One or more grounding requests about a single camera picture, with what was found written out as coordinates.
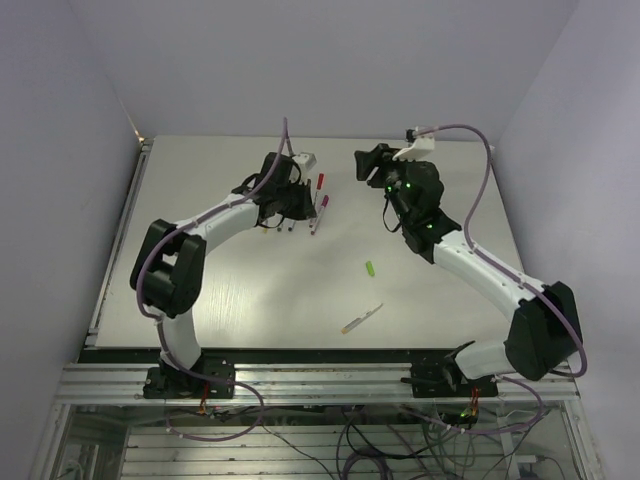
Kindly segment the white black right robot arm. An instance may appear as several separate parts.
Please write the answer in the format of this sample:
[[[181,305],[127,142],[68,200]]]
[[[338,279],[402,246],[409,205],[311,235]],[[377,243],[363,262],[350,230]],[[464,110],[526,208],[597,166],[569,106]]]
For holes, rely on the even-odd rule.
[[[470,341],[448,354],[442,387],[459,396],[488,376],[517,373],[538,381],[584,351],[573,291],[510,269],[449,218],[440,207],[444,185],[425,159],[428,151],[381,143],[354,158],[357,180],[383,190],[409,249],[465,281],[510,322],[505,340]]]

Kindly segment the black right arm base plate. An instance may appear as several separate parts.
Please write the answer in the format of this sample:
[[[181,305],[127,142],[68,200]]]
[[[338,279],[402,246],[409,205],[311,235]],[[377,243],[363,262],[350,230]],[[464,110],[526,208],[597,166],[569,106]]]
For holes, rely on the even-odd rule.
[[[409,373],[400,378],[409,385],[414,398],[493,398],[498,387],[490,376],[468,380],[437,364],[412,364]]]

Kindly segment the red ended white pen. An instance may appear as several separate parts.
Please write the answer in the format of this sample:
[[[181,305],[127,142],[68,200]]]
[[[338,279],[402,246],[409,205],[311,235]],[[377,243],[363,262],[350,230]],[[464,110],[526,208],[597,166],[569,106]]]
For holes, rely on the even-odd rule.
[[[315,184],[315,190],[314,190],[314,198],[313,198],[314,207],[318,205],[318,199],[319,199],[320,193],[322,191],[324,178],[325,178],[325,174],[324,173],[319,173],[318,176],[317,176],[317,180],[316,180],[316,184]]]

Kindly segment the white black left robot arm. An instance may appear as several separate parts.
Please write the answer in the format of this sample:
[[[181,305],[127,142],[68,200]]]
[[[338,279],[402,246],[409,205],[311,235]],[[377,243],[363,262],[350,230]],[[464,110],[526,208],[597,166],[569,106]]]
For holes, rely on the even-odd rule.
[[[206,257],[273,216],[297,222],[314,218],[309,171],[315,165],[312,153],[271,152],[259,172],[210,210],[179,222],[158,219],[148,227],[130,286],[142,315],[156,324],[160,368],[178,395],[192,397],[204,383],[193,307],[202,290]]]

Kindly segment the orange ended white pen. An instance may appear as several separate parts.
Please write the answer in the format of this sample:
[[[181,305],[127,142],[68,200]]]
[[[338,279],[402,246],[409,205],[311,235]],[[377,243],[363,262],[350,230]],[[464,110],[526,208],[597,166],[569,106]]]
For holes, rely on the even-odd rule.
[[[349,332],[354,330],[356,327],[358,327],[360,324],[362,324],[364,321],[366,321],[368,318],[370,318],[372,315],[377,313],[383,306],[384,306],[384,304],[380,303],[379,305],[377,305],[373,309],[370,309],[367,312],[365,312],[364,314],[362,314],[359,317],[355,318],[354,320],[352,320],[350,323],[348,323],[347,325],[345,325],[341,329],[341,333],[343,335],[348,334]]]

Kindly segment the purple ended white pen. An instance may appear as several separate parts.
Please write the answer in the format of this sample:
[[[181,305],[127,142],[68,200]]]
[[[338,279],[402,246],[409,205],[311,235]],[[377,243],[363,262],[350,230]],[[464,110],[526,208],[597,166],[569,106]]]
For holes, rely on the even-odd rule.
[[[313,221],[313,223],[312,223],[312,225],[311,225],[311,227],[310,227],[310,228],[311,228],[311,230],[310,230],[310,234],[311,234],[312,236],[315,236],[315,235],[316,235],[316,232],[317,232],[317,230],[318,230],[318,227],[319,227],[319,225],[320,225],[320,222],[321,222],[321,219],[322,219],[322,217],[323,217],[323,215],[324,215],[324,212],[325,212],[325,210],[326,210],[326,207],[325,207],[325,208],[321,207],[321,203],[320,203],[320,207],[319,207],[319,209],[318,209],[318,211],[317,211],[317,215],[316,215],[316,217],[315,217],[315,219],[314,219],[314,221]]]

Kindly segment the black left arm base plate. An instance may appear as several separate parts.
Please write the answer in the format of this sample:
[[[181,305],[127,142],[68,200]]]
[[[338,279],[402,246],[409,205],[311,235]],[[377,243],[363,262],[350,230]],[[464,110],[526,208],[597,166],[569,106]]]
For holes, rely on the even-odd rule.
[[[217,360],[205,360],[196,364],[196,372],[207,378],[215,377],[219,382],[205,381],[176,370],[161,362],[147,371],[143,386],[145,399],[231,399],[234,386],[230,381],[235,379],[235,369]]]

